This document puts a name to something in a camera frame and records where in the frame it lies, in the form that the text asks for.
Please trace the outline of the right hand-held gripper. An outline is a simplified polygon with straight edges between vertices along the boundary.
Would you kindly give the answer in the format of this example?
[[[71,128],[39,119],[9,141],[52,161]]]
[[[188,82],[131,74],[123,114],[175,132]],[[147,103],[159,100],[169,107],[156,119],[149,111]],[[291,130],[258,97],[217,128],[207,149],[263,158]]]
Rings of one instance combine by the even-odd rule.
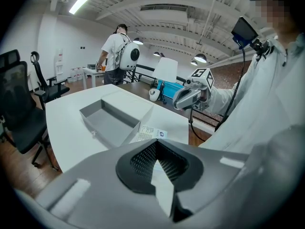
[[[200,109],[208,107],[211,97],[214,77],[209,68],[197,68],[186,79],[184,87],[191,89],[180,89],[173,97],[173,107],[176,110]]]

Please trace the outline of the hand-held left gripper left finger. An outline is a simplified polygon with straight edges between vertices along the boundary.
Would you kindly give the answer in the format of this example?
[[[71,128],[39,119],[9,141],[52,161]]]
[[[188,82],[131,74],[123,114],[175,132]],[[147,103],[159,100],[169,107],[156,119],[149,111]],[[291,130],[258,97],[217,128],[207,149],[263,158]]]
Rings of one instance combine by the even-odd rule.
[[[170,229],[152,185],[157,142],[94,154],[51,182],[36,198],[50,229]]]

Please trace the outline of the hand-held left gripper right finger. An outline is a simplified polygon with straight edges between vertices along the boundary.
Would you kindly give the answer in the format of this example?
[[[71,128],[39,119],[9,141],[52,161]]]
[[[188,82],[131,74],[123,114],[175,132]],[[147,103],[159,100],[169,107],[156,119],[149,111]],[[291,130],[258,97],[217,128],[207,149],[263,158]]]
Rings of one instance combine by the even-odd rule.
[[[159,140],[184,172],[172,214],[158,229],[256,229],[288,224],[305,174],[305,127],[294,126],[243,155]]]

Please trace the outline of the white printed label packet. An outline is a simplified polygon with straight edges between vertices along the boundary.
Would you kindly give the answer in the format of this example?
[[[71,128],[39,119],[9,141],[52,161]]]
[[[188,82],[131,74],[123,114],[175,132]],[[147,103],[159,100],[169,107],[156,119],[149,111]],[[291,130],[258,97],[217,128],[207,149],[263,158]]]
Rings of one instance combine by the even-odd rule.
[[[150,126],[142,125],[135,135],[132,138],[131,143],[140,142],[150,139],[166,139],[167,138],[167,131],[153,128]]]

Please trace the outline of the person's right forearm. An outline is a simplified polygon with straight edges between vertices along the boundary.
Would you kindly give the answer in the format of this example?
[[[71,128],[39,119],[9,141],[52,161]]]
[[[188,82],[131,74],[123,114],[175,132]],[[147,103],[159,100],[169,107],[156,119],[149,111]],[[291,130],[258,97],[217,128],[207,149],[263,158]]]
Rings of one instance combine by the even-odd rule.
[[[213,86],[206,111],[212,114],[224,115],[233,98],[236,86],[237,84],[231,89],[220,89]]]

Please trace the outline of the white kettle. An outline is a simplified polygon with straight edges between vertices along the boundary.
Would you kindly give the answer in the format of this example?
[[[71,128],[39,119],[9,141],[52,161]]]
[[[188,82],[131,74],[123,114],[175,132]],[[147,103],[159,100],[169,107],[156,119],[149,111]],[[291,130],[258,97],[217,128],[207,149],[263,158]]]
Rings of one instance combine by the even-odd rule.
[[[160,95],[160,91],[158,89],[152,88],[149,90],[149,99],[152,102],[155,102],[158,100]]]

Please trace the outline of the white trapezoid lampshade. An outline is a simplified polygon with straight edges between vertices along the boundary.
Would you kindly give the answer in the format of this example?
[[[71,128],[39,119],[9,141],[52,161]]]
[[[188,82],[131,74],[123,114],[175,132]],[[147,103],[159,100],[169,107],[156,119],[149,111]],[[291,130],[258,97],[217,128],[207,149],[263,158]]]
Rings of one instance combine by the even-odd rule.
[[[156,65],[152,73],[152,77],[158,80],[175,83],[177,77],[177,69],[178,62],[176,60],[162,57]]]

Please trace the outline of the grey plastic drawer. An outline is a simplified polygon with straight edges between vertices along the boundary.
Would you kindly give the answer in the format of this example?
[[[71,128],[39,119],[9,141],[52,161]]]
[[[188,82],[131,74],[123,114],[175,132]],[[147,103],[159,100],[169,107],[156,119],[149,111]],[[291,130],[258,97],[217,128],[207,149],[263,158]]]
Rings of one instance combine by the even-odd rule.
[[[108,149],[129,144],[141,123],[102,99],[80,109],[80,114],[93,137]]]

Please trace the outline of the person's upper body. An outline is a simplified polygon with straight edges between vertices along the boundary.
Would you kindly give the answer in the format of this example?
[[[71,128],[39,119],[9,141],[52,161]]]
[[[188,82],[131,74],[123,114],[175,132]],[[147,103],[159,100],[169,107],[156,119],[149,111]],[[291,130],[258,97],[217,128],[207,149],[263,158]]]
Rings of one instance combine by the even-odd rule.
[[[202,148],[251,152],[292,126],[305,126],[305,0],[250,0],[276,38],[253,56],[237,83],[226,121]]]

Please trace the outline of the white dome backpack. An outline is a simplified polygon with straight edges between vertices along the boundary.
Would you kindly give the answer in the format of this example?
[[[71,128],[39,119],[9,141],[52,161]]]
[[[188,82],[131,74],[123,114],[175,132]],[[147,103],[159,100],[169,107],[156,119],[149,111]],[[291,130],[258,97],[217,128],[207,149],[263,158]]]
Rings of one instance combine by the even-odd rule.
[[[140,51],[138,44],[134,42],[125,42],[120,45],[115,54],[115,68],[124,71],[131,71],[136,67]]]

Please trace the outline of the black chest-mounted screen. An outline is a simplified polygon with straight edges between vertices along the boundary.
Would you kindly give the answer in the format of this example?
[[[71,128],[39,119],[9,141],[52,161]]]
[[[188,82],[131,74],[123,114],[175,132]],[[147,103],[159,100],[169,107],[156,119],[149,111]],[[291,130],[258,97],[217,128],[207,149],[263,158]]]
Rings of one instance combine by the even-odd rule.
[[[242,16],[236,22],[231,34],[240,49],[246,47],[258,37],[257,32]]]

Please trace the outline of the black mesh wide-headrest office chair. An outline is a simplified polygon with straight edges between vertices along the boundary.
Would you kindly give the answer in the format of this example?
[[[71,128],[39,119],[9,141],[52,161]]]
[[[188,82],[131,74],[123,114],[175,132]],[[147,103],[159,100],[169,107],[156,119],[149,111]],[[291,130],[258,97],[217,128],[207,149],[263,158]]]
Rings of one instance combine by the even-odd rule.
[[[5,125],[11,132],[14,147],[21,154],[38,145],[31,162],[34,167],[40,167],[36,159],[44,150],[50,166],[58,171],[47,151],[51,143],[45,110],[38,108],[31,96],[27,73],[27,63],[20,60],[17,49],[0,55],[0,116],[4,118]]]

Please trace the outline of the black hooked-headrest office chair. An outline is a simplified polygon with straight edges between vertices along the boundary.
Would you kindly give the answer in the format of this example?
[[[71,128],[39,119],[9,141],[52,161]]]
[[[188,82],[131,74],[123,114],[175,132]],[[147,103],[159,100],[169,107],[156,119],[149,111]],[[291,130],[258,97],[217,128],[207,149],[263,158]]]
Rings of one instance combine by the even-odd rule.
[[[38,77],[38,85],[39,90],[36,91],[34,94],[38,96],[41,107],[43,110],[45,110],[45,104],[55,100],[57,98],[60,98],[63,94],[67,93],[70,88],[65,86],[64,83],[67,81],[65,80],[57,80],[57,77],[50,77],[47,79],[49,83],[46,82],[42,75],[41,67],[39,64],[40,55],[36,51],[32,51],[30,55],[30,61],[34,66],[34,69],[36,71],[36,75]]]

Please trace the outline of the white water dispenser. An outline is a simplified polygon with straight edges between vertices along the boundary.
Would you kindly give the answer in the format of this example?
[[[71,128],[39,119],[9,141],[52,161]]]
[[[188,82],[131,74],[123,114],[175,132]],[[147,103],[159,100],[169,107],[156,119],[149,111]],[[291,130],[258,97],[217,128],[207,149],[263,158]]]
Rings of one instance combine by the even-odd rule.
[[[56,81],[63,80],[63,49],[59,48],[55,55],[55,73]]]

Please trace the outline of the long ceiling light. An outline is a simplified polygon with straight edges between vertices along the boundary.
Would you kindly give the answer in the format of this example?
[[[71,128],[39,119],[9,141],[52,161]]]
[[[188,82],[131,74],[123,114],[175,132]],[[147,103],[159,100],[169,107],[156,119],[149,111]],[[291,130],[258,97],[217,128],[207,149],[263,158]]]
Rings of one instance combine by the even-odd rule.
[[[75,14],[81,6],[83,6],[88,0],[76,0],[73,6],[70,8],[69,13]]]

